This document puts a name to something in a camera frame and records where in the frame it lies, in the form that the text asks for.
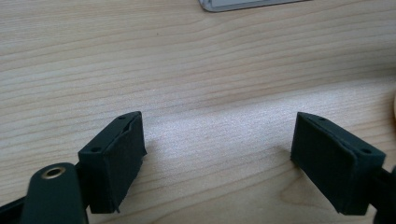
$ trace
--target wooden table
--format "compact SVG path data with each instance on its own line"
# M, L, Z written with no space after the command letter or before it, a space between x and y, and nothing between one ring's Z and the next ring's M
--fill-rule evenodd
M290 161L297 111L396 164L394 0L3 0L0 64L0 204L136 110L148 155L121 213L91 223L371 223Z

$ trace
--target light wood surface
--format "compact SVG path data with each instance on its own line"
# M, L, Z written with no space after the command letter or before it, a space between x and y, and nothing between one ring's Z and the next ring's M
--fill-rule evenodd
M136 110L148 155L121 213L91 223L371 223L290 161L297 111L396 164L394 0L3 0L0 64L0 204Z

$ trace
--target screw hole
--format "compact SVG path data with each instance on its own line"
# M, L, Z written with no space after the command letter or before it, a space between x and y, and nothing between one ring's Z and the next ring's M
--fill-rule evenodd
M66 169L64 169L64 167L55 167L44 172L44 174L41 177L43 179L53 179L62 175L65 171Z
M367 149L367 148L364 148L361 151L366 153L366 154L371 154L372 153L372 151L370 149Z
M93 148L91 148L91 152L98 152L98 151L100 151L100 149L101 148L99 148L99 147L93 147Z

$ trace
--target wood grain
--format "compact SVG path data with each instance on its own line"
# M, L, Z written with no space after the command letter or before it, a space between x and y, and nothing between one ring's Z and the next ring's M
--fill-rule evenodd
M120 214L91 223L371 223L290 162L297 111L396 164L396 2L211 14L196 0L0 2L0 204L141 110L148 155Z

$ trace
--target gray metal object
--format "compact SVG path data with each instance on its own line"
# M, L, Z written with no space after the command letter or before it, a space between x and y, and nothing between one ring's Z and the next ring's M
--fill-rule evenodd
M211 12L237 10L248 7L265 7L307 0L199 0L202 7Z

